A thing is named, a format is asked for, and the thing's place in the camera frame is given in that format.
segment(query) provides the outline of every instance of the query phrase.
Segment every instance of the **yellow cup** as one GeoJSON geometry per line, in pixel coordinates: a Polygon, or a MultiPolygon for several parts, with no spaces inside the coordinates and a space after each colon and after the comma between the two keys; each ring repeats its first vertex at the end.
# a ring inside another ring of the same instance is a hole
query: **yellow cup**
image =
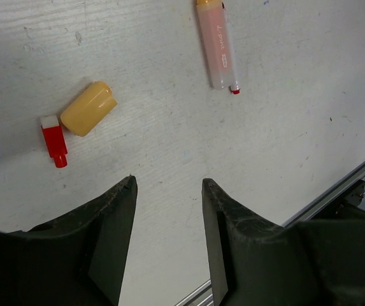
{"type": "Polygon", "coordinates": [[[63,111],[61,121],[74,134],[86,136],[116,105],[110,87],[94,82],[63,111]]]}

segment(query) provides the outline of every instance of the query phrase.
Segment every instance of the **table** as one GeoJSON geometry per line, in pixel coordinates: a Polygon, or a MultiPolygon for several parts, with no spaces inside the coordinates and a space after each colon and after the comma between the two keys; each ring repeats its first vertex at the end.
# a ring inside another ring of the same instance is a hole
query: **table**
{"type": "Polygon", "coordinates": [[[195,5],[0,0],[0,230],[28,230],[132,173],[121,306],[174,305],[209,278],[201,181],[278,224],[365,160],[365,0],[225,2],[243,88],[209,86],[195,5]],[[118,106],[68,167],[39,117],[92,80],[118,106]]]}

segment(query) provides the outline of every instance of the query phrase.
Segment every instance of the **marker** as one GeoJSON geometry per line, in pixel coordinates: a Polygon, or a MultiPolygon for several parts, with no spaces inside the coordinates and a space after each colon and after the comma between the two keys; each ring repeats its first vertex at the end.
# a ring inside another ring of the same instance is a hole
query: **marker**
{"type": "Polygon", "coordinates": [[[215,89],[229,87],[234,83],[234,73],[222,0],[196,1],[212,86],[215,89]]]}
{"type": "Polygon", "coordinates": [[[41,118],[41,128],[45,143],[47,144],[49,156],[54,159],[56,168],[63,168],[68,165],[66,161],[65,139],[59,121],[55,115],[41,118]]]}
{"type": "Polygon", "coordinates": [[[227,18],[226,8],[225,4],[222,3],[222,7],[225,13],[225,20],[227,24],[227,35],[229,36],[229,46],[231,48],[231,57],[232,57],[232,71],[233,71],[233,83],[231,85],[231,92],[233,94],[239,94],[240,93],[240,83],[239,83],[239,75],[238,75],[238,65],[236,64],[236,51],[234,49],[233,45],[233,26],[229,21],[229,18],[227,18]]]}

